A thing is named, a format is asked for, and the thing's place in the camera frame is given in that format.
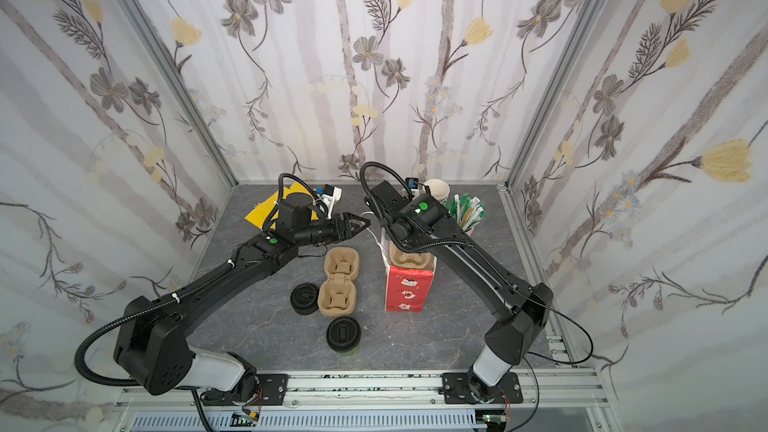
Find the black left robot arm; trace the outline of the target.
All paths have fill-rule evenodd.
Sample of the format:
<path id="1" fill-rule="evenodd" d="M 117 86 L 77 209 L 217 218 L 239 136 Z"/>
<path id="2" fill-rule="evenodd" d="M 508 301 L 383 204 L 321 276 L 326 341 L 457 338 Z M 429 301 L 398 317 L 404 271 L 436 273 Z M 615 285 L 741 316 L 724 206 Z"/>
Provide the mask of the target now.
<path id="1" fill-rule="evenodd" d="M 296 259 L 301 248 L 342 243 L 370 225 L 367 218 L 333 211 L 306 182 L 300 185 L 299 192 L 278 189 L 258 232 L 220 266 L 175 292 L 133 300 L 122 317 L 86 337 L 74 355 L 80 376 L 108 387 L 140 386 L 153 396 L 211 390 L 235 404 L 252 401 L 262 390 L 256 368 L 234 353 L 194 349 L 188 337 L 213 312 Z M 88 349 L 111 331 L 118 333 L 113 359 L 125 379 L 101 375 L 87 364 Z"/>

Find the green paper coffee cup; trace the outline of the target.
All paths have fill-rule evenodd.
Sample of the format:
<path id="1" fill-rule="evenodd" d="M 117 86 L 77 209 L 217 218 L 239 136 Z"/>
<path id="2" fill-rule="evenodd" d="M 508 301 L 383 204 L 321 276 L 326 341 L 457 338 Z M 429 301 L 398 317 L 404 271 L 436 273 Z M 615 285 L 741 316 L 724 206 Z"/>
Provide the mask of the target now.
<path id="1" fill-rule="evenodd" d="M 342 351 L 339 351 L 337 353 L 339 353 L 341 356 L 348 357 L 348 356 L 355 355 L 358 352 L 358 350 L 359 350 L 359 346 L 358 347 L 354 347 L 354 348 L 349 348 L 349 349 L 346 349 L 346 350 L 342 350 Z"/>

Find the black plastic cup lid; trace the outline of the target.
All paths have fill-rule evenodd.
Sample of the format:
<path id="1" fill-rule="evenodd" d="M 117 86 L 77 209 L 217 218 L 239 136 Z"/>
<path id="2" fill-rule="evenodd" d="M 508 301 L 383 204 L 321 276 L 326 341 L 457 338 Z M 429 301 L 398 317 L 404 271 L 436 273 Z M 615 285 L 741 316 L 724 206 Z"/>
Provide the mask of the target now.
<path id="1" fill-rule="evenodd" d="M 358 347 L 362 335 L 359 323 L 352 317 L 337 317 L 326 330 L 326 342 L 334 351 L 339 352 Z"/>

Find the red white paper bag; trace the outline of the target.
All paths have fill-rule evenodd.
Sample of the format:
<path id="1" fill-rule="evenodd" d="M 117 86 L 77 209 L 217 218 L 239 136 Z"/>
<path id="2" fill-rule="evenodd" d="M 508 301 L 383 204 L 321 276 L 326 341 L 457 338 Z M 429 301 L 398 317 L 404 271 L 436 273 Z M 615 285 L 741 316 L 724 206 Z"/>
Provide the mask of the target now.
<path id="1" fill-rule="evenodd" d="M 391 240 L 385 230 L 375 223 L 372 212 L 364 212 L 363 216 L 371 220 L 367 232 L 375 244 L 375 264 L 381 267 L 381 275 L 384 277 L 384 310 L 398 313 L 421 312 L 435 280 L 437 257 L 432 254 L 434 259 L 430 270 L 403 270 L 392 266 L 388 254 Z"/>

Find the brown pulp cup carrier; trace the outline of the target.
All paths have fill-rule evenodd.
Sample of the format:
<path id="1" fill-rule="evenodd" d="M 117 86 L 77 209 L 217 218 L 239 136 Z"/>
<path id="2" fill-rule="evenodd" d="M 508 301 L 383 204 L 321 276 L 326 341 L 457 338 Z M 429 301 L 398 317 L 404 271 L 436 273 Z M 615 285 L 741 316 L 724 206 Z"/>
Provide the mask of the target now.
<path id="1" fill-rule="evenodd" d="M 319 287 L 317 305 L 327 317 L 352 314 L 357 303 L 354 281 L 360 273 L 360 255 L 350 247 L 334 247 L 324 260 L 326 281 Z"/>

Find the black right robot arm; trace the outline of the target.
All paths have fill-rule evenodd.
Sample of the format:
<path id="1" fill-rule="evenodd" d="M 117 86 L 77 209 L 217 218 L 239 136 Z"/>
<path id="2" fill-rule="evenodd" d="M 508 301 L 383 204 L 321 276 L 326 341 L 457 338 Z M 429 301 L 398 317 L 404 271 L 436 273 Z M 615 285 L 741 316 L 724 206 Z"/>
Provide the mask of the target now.
<path id="1" fill-rule="evenodd" d="M 415 196 L 399 174 L 380 162 L 363 163 L 359 174 L 365 203 L 391 242 L 403 252 L 432 254 L 477 294 L 494 317 L 484 335 L 485 345 L 466 374 L 462 399 L 470 404 L 490 402 L 552 314 L 574 320 L 554 308 L 554 293 L 546 284 L 532 285 L 503 267 L 430 193 Z"/>

